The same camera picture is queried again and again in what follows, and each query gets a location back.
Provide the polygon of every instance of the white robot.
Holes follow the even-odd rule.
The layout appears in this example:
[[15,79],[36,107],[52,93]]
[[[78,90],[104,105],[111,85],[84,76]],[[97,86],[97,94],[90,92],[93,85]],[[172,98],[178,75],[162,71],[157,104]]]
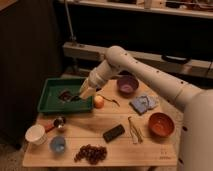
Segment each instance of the white robot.
[[94,68],[80,89],[86,99],[122,70],[137,78],[184,113],[178,171],[213,170],[213,90],[188,82],[145,65],[119,46],[108,48],[105,60]]

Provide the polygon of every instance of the purple bowl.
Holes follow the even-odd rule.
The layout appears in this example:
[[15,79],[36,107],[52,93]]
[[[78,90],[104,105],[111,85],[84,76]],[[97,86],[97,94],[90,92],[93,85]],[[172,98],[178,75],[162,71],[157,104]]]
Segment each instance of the purple bowl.
[[125,94],[131,94],[139,86],[138,80],[132,75],[124,75],[117,80],[118,90]]

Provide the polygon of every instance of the small blue bowl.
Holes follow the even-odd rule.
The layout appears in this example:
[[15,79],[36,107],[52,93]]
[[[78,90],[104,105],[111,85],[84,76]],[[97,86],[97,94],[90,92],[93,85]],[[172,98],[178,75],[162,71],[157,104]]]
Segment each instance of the small blue bowl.
[[50,142],[50,149],[57,154],[61,154],[65,151],[66,141],[62,136],[54,137]]

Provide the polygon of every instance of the food item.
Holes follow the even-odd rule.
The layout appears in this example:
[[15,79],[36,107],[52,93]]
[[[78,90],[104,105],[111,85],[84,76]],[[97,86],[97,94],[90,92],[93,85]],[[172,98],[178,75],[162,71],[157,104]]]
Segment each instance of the food item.
[[124,127],[120,124],[109,131],[105,132],[103,134],[103,138],[106,142],[110,142],[113,139],[117,138],[119,135],[123,134],[125,132]]
[[106,147],[103,146],[91,146],[90,144],[82,146],[80,151],[75,155],[74,161],[80,161],[85,158],[90,164],[97,164],[99,161],[102,161],[107,156]]
[[94,97],[94,105],[97,109],[102,108],[104,106],[104,98],[100,95],[96,95]]

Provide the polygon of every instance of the table leg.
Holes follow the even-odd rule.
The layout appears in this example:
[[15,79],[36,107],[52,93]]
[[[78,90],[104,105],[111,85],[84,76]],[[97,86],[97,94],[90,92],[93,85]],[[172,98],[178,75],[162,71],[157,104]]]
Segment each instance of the table leg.
[[151,167],[149,167],[149,169],[147,171],[155,171],[156,168],[157,168],[157,166],[151,166]]
[[47,169],[48,169],[48,171],[57,171],[58,170],[57,167],[48,167]]

